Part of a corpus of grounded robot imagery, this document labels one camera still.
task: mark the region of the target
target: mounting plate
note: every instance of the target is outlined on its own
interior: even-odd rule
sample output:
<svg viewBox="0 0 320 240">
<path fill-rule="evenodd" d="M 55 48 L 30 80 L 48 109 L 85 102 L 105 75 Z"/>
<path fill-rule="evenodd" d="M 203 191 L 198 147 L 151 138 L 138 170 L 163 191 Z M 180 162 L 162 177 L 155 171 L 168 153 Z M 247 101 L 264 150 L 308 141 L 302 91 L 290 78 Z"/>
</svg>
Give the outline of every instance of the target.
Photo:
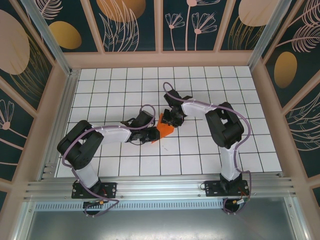
<svg viewBox="0 0 320 240">
<path fill-rule="evenodd" d="M 220 180 L 217 181 L 205 181 L 204 190 L 207 197 L 228 197 L 228 196 L 241 196 L 239 188 L 248 196 L 249 187 L 246 180 L 240 180 L 236 186 L 229 190 L 229 193 L 220 186 Z"/>
<path fill-rule="evenodd" d="M 97 193 L 99 196 L 114 199 L 117 193 L 117 183 L 116 182 L 102 182 L 101 189 Z M 92 196 L 88 193 L 79 182 L 75 182 L 72 185 L 72 199 L 96 199 L 95 196 Z"/>
</svg>

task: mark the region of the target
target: orange object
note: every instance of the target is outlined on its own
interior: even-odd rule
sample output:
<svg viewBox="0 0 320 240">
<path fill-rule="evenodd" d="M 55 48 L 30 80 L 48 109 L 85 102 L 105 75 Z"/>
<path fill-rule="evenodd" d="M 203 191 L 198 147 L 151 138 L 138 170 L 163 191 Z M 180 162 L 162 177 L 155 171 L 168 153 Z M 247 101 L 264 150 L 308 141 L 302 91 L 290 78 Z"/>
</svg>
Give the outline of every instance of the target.
<svg viewBox="0 0 320 240">
<path fill-rule="evenodd" d="M 169 134 L 172 134 L 175 130 L 175 128 L 173 126 L 169 126 L 168 124 L 161 122 L 163 115 L 164 115 L 163 113 L 160 114 L 159 121 L 156 126 L 156 129 L 158 129 L 160 132 L 161 139 L 168 136 Z"/>
</svg>

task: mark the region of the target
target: yellow oval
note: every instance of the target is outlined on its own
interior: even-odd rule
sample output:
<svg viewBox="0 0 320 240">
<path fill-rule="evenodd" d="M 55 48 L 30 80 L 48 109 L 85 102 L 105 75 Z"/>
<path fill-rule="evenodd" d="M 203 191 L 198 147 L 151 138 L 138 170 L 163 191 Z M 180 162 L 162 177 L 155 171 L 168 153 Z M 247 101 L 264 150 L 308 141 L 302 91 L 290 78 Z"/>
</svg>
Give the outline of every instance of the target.
<svg viewBox="0 0 320 240">
<path fill-rule="evenodd" d="M 280 54 L 275 62 L 274 81 L 279 88 L 288 87 L 297 72 L 297 59 L 291 52 L 285 51 Z"/>
<path fill-rule="evenodd" d="M 138 19 L 145 12 L 146 0 L 96 0 L 100 10 L 109 19 L 116 22 L 129 22 L 130 18 L 125 13 L 123 3 L 127 10 L 132 10 L 135 18 Z"/>
<path fill-rule="evenodd" d="M 71 24 L 65 21 L 55 21 L 49 25 L 49 29 L 60 47 L 65 49 L 80 47 L 82 43 L 80 33 Z"/>
<path fill-rule="evenodd" d="M 242 0 L 239 5 L 241 22 L 250 27 L 260 27 L 268 23 L 279 0 Z"/>
<path fill-rule="evenodd" d="M 29 63 L 28 35 L 9 13 L 0 10 L 0 69 L 8 74 L 21 74 Z"/>
</svg>

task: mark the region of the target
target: white grid floor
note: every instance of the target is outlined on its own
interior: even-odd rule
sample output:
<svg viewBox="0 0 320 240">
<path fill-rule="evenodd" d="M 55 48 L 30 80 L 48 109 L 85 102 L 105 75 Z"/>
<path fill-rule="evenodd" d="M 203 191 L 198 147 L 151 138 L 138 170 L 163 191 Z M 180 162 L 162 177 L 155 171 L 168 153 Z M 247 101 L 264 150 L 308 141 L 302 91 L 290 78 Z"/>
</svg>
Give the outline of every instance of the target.
<svg viewBox="0 0 320 240">
<path fill-rule="evenodd" d="M 141 105 L 151 104 L 159 114 L 168 108 L 163 82 L 181 97 L 193 96 L 206 103 L 228 101 L 249 119 L 253 135 L 239 148 L 240 168 L 281 172 L 273 141 L 247 66 L 144 67 L 82 69 L 68 120 L 67 132 L 80 120 L 95 126 L 119 125 L 135 118 Z M 186 117 L 174 133 L 151 144 L 103 145 L 92 164 L 99 177 L 217 174 L 221 170 L 218 146 L 207 123 Z M 57 177 L 72 177 L 59 160 Z"/>
</svg>

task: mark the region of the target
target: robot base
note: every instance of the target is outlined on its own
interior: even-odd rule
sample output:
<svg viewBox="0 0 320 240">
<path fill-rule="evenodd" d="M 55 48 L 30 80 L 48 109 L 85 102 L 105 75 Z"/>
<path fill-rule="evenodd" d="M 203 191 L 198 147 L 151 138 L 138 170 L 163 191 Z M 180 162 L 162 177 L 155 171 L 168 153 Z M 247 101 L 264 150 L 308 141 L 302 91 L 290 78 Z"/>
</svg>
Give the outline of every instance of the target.
<svg viewBox="0 0 320 240">
<path fill-rule="evenodd" d="M 102 182 L 97 195 L 109 199 L 114 199 L 117 192 L 117 183 L 116 182 Z M 72 185 L 72 199 L 96 199 L 97 197 L 92 196 L 88 193 L 79 182 L 75 182 Z"/>
<path fill-rule="evenodd" d="M 205 181 L 203 184 L 207 197 L 240 197 L 241 191 L 249 195 L 248 182 L 242 179 L 242 174 L 233 181 L 227 181 L 220 175 L 220 180 Z"/>
</svg>

